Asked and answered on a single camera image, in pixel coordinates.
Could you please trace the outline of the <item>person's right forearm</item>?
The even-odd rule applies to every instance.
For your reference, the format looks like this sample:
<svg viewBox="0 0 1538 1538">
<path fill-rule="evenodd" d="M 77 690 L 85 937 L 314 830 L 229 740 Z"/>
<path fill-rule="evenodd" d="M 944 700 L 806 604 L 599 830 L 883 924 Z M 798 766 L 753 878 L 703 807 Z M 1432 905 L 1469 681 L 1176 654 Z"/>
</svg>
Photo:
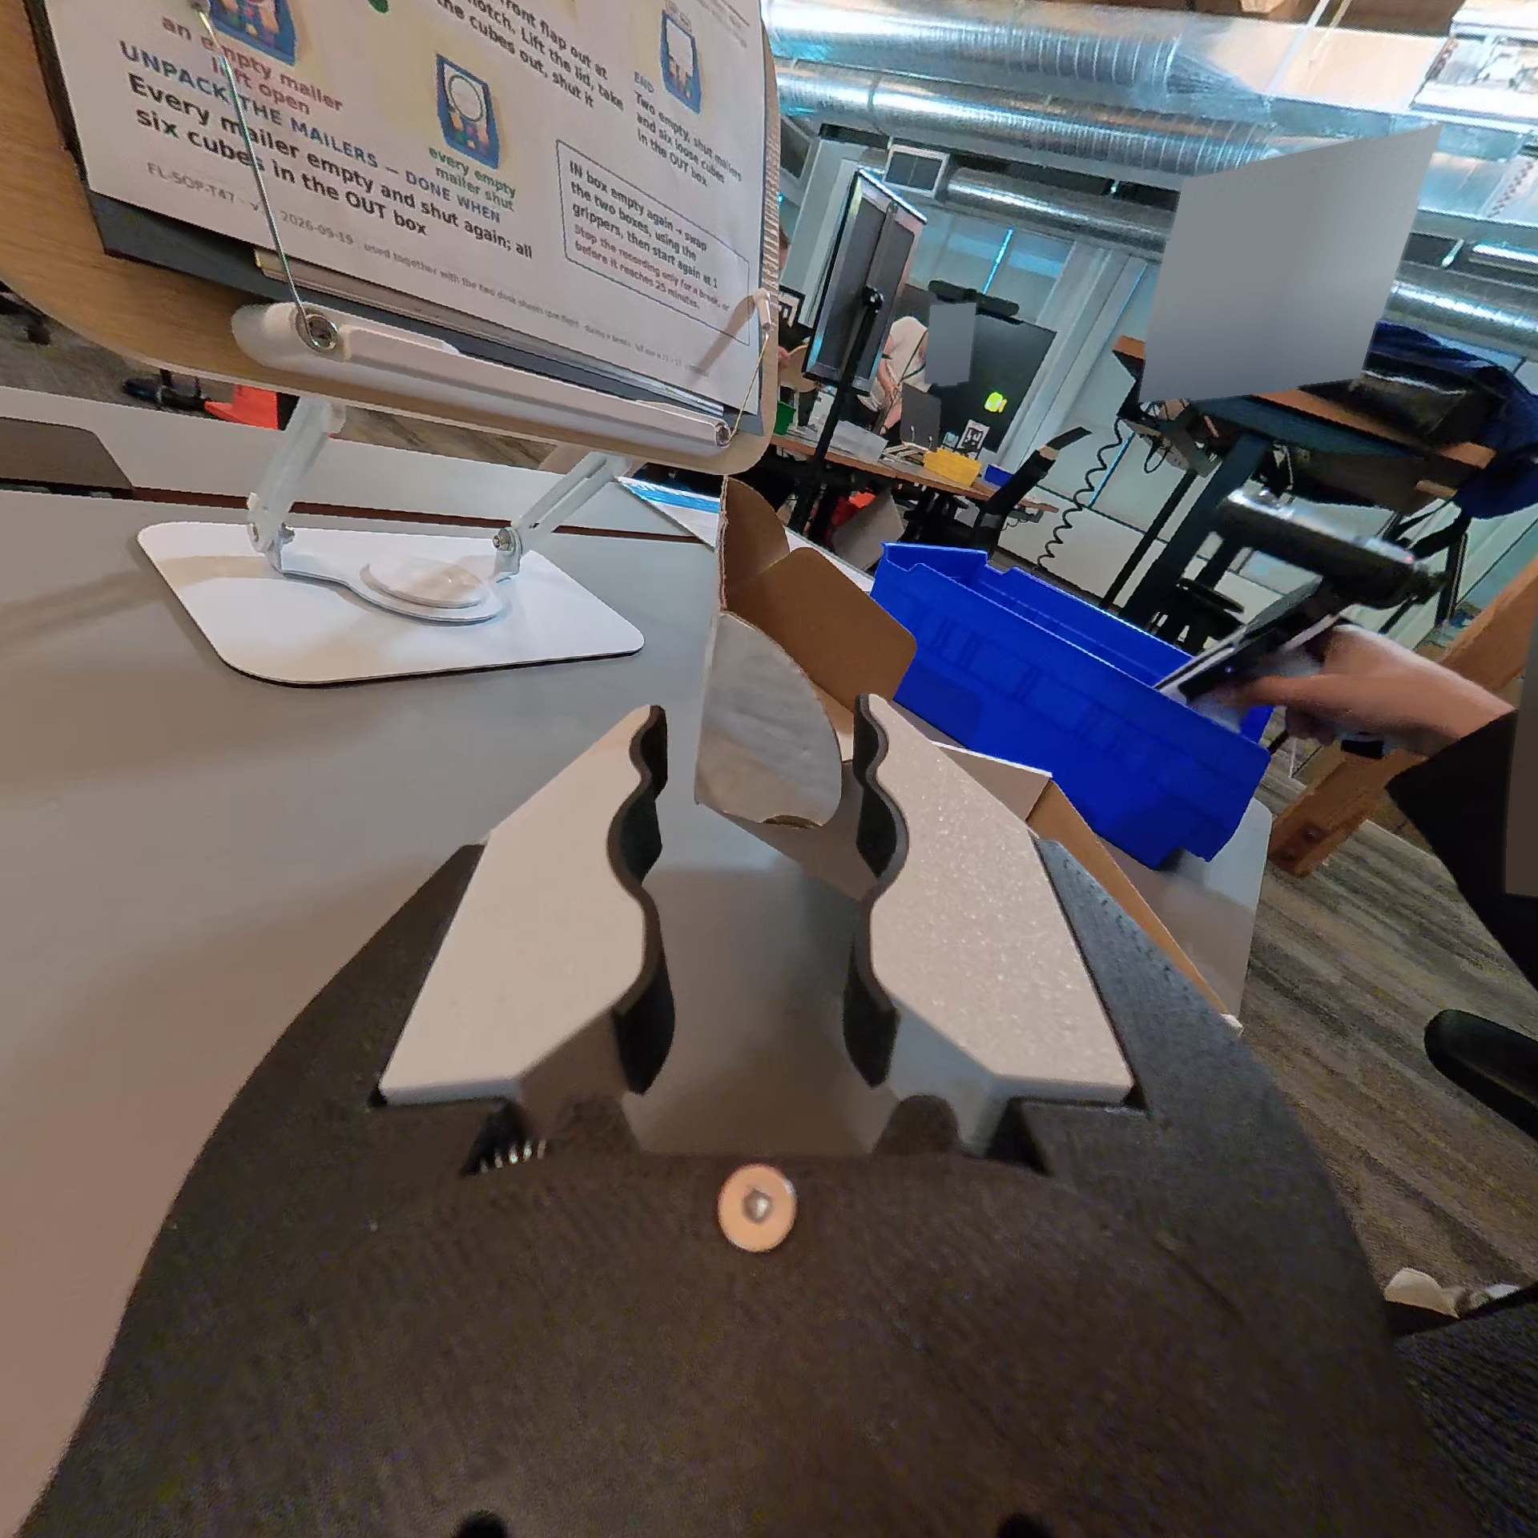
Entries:
<svg viewBox="0 0 1538 1538">
<path fill-rule="evenodd" d="M 1509 710 L 1451 740 L 1389 785 L 1395 809 L 1411 822 L 1476 910 L 1508 897 L 1508 804 L 1517 721 L 1517 713 Z"/>
</svg>

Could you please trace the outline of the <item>blue storage bin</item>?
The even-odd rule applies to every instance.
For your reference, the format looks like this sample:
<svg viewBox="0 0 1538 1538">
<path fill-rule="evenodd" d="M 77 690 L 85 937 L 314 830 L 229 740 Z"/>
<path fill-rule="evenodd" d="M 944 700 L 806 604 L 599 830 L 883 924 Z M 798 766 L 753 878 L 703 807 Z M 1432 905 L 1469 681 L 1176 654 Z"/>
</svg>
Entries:
<svg viewBox="0 0 1538 1538">
<path fill-rule="evenodd" d="M 1211 860 L 1269 764 L 1240 726 L 1160 692 L 1179 647 L 976 548 L 889 543 L 872 596 L 915 639 L 894 702 L 960 747 L 1048 772 L 1105 843 L 1150 868 Z"/>
</svg>

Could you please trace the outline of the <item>small pale rounded object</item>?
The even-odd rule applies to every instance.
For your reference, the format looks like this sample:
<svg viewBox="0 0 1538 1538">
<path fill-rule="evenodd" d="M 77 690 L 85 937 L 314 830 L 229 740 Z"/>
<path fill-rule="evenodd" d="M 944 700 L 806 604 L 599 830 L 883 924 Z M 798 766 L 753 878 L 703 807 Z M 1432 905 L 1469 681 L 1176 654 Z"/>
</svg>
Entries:
<svg viewBox="0 0 1538 1538">
<path fill-rule="evenodd" d="M 1490 1301 L 1490 1288 L 1482 1283 L 1442 1283 L 1431 1274 L 1400 1267 L 1383 1285 L 1381 1296 L 1395 1309 L 1459 1319 Z"/>
</svg>

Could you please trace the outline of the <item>wooden post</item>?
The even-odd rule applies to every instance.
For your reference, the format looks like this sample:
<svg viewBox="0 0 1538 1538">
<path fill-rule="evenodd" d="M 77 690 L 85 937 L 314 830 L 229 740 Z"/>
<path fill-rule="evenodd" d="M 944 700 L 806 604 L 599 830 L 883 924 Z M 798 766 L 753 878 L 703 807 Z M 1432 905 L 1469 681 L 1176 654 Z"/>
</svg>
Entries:
<svg viewBox="0 0 1538 1538">
<path fill-rule="evenodd" d="M 1488 724 L 1517 700 L 1535 642 L 1536 562 L 1530 561 L 1440 655 L 1408 654 L 1411 679 L 1432 686 L 1432 700 L 1463 710 L 1461 721 Z M 1426 732 L 1394 734 L 1379 758 L 1325 751 L 1323 772 L 1278 815 L 1270 864 L 1286 875 L 1314 875 L 1386 801 L 1394 779 L 1434 753 Z"/>
</svg>

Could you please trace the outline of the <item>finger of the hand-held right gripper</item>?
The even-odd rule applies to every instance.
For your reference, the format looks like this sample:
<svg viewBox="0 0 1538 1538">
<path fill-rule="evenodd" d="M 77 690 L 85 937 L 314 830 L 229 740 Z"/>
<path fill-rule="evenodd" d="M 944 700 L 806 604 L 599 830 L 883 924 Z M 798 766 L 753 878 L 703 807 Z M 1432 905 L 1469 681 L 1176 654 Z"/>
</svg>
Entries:
<svg viewBox="0 0 1538 1538">
<path fill-rule="evenodd" d="M 1282 711 L 1291 729 L 1312 729 L 1314 719 L 1301 705 L 1264 702 L 1264 682 L 1317 678 L 1322 655 L 1315 647 L 1258 650 L 1224 646 L 1198 658 L 1182 671 L 1182 702 L 1200 716 L 1240 729 L 1256 711 L 1267 716 Z"/>
<path fill-rule="evenodd" d="M 1307 671 L 1309 647 L 1343 618 L 1339 607 L 1272 607 L 1198 657 L 1166 674 L 1155 689 L 1168 699 L 1195 703 L 1283 674 L 1298 660 Z"/>
</svg>

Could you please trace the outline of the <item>printed instruction sheet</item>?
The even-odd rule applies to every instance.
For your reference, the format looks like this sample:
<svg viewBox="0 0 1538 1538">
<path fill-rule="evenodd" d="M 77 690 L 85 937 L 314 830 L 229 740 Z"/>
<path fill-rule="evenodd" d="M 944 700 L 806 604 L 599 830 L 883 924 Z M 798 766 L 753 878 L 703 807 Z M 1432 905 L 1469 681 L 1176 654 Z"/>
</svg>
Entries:
<svg viewBox="0 0 1538 1538">
<path fill-rule="evenodd" d="M 759 417 L 755 3 L 43 3 L 91 194 L 388 314 Z"/>
</svg>

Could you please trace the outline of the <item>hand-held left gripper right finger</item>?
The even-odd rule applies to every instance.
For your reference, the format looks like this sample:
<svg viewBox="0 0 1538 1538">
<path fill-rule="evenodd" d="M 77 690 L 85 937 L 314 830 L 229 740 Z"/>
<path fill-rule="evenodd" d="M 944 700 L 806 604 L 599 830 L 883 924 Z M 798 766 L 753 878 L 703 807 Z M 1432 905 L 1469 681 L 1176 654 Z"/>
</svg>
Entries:
<svg viewBox="0 0 1538 1538">
<path fill-rule="evenodd" d="M 843 1041 L 864 1083 L 932 1099 L 985 1155 L 1014 1102 L 1121 1107 L 1136 1088 L 1029 822 L 892 702 L 860 695 L 860 897 Z"/>
</svg>

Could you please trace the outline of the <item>black mesh office chair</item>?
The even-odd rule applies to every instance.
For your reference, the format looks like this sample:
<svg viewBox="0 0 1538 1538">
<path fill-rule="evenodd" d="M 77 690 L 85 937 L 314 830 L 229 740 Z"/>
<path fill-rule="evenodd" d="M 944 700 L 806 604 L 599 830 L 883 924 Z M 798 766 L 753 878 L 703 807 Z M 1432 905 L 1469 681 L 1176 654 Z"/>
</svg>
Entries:
<svg viewBox="0 0 1538 1538">
<path fill-rule="evenodd" d="M 1086 428 L 1075 426 L 1046 439 L 993 489 L 987 500 L 977 503 L 971 548 L 992 556 L 1011 521 L 1037 524 L 1048 513 L 1054 513 L 1056 505 L 1041 500 L 1035 492 L 1046 481 L 1057 460 L 1085 441 L 1088 434 Z"/>
</svg>

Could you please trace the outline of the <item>wide black monitor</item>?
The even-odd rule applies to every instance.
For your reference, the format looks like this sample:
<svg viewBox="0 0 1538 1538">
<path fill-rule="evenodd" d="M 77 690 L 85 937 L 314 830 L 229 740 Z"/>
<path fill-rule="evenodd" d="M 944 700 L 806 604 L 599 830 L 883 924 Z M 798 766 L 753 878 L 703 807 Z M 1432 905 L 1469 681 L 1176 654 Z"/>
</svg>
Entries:
<svg viewBox="0 0 1538 1538">
<path fill-rule="evenodd" d="M 1017 316 L 1017 322 L 979 314 L 971 304 L 931 301 L 926 320 L 926 375 L 939 402 L 937 433 L 961 439 L 969 425 L 985 429 L 998 449 L 1040 373 L 1056 333 Z"/>
</svg>

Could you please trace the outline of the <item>white mailer box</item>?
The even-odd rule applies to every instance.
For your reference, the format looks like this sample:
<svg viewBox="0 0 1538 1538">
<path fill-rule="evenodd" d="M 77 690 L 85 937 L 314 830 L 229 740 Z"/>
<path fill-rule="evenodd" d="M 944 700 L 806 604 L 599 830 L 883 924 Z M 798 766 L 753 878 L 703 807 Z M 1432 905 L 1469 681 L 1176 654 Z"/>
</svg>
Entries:
<svg viewBox="0 0 1538 1538">
<path fill-rule="evenodd" d="M 856 851 L 854 707 L 862 689 L 900 681 L 916 642 L 831 554 L 795 545 L 779 513 L 737 477 L 723 484 L 715 548 L 695 801 L 862 899 L 875 878 Z M 1181 945 L 1197 937 L 1197 918 L 1218 936 L 1234 902 L 1195 896 L 1192 878 L 1136 878 L 1134 860 L 1110 851 L 1048 772 L 940 747 L 1033 835 L 1062 844 L 1242 1030 L 1243 987 L 1214 988 Z"/>
</svg>

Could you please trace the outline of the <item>standing desk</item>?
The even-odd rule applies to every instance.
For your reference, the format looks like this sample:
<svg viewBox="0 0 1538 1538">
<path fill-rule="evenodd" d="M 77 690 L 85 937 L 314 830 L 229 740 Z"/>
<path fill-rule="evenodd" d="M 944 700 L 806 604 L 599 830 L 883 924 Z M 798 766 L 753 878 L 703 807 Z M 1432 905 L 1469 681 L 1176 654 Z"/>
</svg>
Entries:
<svg viewBox="0 0 1538 1538">
<path fill-rule="evenodd" d="M 1338 514 L 1351 532 L 1395 538 L 1451 503 L 1492 458 L 1468 441 L 1426 445 L 1306 388 L 1142 404 L 1144 343 L 1123 336 L 1113 356 L 1131 378 L 1120 421 L 1178 461 L 1182 479 L 1105 602 L 1187 652 L 1202 650 L 1242 618 L 1240 601 L 1221 591 L 1221 580 L 1238 570 L 1248 551 L 1214 533 L 1216 509 L 1234 492 L 1264 492 Z"/>
</svg>

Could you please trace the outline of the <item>black bag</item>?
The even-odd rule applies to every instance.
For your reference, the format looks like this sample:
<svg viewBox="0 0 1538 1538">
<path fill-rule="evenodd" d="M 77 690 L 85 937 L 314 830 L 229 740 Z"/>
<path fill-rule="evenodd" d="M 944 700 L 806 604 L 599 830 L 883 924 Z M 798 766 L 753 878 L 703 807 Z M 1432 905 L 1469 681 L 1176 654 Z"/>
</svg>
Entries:
<svg viewBox="0 0 1538 1538">
<path fill-rule="evenodd" d="M 1498 394 L 1476 378 L 1397 365 L 1367 368 L 1306 391 L 1394 426 L 1431 449 L 1482 441 L 1501 405 Z"/>
</svg>

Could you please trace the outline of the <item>narrow computer monitor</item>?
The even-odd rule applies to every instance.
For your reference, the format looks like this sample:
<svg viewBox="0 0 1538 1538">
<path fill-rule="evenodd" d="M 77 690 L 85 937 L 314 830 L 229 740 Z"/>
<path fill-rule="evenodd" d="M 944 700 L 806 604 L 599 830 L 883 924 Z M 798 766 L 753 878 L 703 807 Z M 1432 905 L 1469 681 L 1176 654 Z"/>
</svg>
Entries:
<svg viewBox="0 0 1538 1538">
<path fill-rule="evenodd" d="M 860 168 L 851 184 L 811 320 L 804 373 L 870 391 L 908 282 L 926 215 Z"/>
</svg>

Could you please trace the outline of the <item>blue paper sheet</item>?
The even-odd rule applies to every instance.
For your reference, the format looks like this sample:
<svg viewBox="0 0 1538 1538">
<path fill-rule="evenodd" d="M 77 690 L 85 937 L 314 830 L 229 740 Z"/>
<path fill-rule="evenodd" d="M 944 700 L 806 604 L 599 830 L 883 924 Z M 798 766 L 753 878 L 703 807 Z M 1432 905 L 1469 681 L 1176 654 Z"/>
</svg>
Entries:
<svg viewBox="0 0 1538 1538">
<path fill-rule="evenodd" d="M 710 550 L 719 548 L 721 492 L 707 493 L 673 482 L 623 476 L 618 485 Z"/>
</svg>

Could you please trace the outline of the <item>instruction sheet on stand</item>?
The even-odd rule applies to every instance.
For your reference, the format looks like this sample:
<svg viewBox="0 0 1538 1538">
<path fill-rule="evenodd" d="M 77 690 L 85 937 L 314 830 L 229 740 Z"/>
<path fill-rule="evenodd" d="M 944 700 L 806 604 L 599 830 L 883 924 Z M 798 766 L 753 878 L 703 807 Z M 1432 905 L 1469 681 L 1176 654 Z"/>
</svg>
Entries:
<svg viewBox="0 0 1538 1538">
<path fill-rule="evenodd" d="M 268 682 L 335 684 L 641 650 L 641 631 L 540 548 L 644 463 L 732 477 L 767 449 L 780 266 L 769 42 L 766 56 L 766 210 L 777 240 L 772 285 L 755 300 L 774 360 L 761 368 L 751 394 L 759 415 L 748 421 L 500 348 L 481 327 L 450 332 L 444 316 L 388 314 L 336 274 L 298 282 L 277 232 L 248 248 L 93 194 L 43 3 L 3 3 L 3 280 L 80 336 L 149 367 L 296 397 L 245 495 L 244 545 L 229 522 L 160 522 L 138 537 L 221 662 Z M 344 407 L 586 453 L 479 537 L 295 527 Z"/>
</svg>

